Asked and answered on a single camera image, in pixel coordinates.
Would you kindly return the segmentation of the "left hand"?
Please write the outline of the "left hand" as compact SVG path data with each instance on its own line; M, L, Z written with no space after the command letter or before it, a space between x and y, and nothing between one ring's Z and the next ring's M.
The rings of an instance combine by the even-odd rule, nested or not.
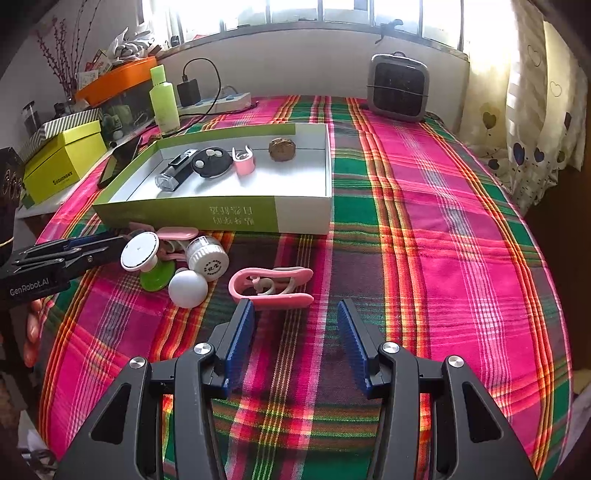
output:
M23 348L24 363L28 368L32 368L38 358L40 348L42 301L34 300L29 304L26 321L26 338Z

